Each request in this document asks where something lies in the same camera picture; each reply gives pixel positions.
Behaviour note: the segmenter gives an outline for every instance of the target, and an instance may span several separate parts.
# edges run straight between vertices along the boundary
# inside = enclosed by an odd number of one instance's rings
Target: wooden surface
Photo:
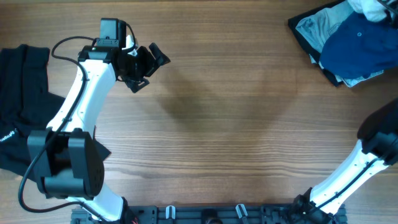
[[[109,150],[106,183],[131,205],[291,202],[332,173],[359,125],[398,96],[397,70],[355,88],[333,87],[300,49],[287,19],[328,1],[123,2],[0,5],[0,47],[52,47],[97,37],[101,17],[130,23],[172,63],[133,95],[109,92],[96,137]],[[57,50],[75,58],[88,42]],[[66,96],[76,66],[50,59],[50,91]],[[68,223],[70,209],[23,211],[20,177],[0,170],[0,223]],[[398,168],[347,201],[349,223],[395,223]],[[46,200],[28,183],[30,206]]]

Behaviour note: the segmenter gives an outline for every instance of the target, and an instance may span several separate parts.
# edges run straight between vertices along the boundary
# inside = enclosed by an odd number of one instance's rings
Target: black metal base
[[[271,204],[262,206],[247,206],[249,224],[312,224],[312,222],[300,220],[299,222],[289,222],[287,212],[289,204]],[[130,209],[139,217],[140,224],[204,224],[202,211],[213,209],[217,211],[218,218],[223,224],[240,224],[235,207],[177,207],[175,209],[175,219],[166,219],[166,208],[156,206],[132,206]],[[72,210],[71,224],[97,224],[86,210]],[[347,224],[345,206],[342,205],[334,219],[329,224]]]

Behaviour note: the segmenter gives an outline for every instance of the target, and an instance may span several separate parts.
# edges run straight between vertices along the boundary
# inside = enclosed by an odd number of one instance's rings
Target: wood grain
[[[128,21],[140,45],[172,63],[133,95],[109,92],[96,137],[112,151],[106,183],[131,205],[291,202],[351,152],[362,120],[398,96],[397,70],[349,89],[311,65],[287,19],[328,1],[162,1],[0,5],[0,47],[52,47],[96,37],[101,17]],[[76,57],[85,41],[57,54]],[[66,96],[76,66],[50,59],[52,93]],[[70,208],[23,211],[20,177],[0,170],[0,223],[68,223]],[[391,167],[347,201],[350,223],[394,223],[398,169]],[[28,183],[33,207],[45,200]]]

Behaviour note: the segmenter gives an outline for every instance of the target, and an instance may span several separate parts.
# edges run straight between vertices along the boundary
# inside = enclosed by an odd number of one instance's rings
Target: dark blue clothing
[[[320,62],[341,78],[358,78],[398,66],[398,30],[352,13],[326,41]]]

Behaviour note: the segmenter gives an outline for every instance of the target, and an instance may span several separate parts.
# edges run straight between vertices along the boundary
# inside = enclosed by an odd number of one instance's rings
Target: robotic arm
[[[139,216],[127,201],[114,194],[104,181],[104,165],[93,138],[96,119],[108,91],[121,80],[133,91],[149,82],[160,66],[169,63],[155,44],[137,48],[134,35],[126,36],[126,23],[101,20],[96,46],[86,46],[78,56],[75,82],[58,114],[45,131],[33,131],[28,138],[32,159],[48,145],[33,168],[36,183],[47,198],[56,197],[84,205],[83,219],[94,222],[138,224],[215,224],[215,223],[338,223],[336,216],[343,202],[370,177],[398,161],[398,100],[372,114],[358,132],[358,142],[348,158],[329,178],[299,195],[292,204],[248,207],[167,208],[140,207]],[[70,108],[85,85],[80,100],[62,126]],[[81,212],[75,219],[81,218]]]

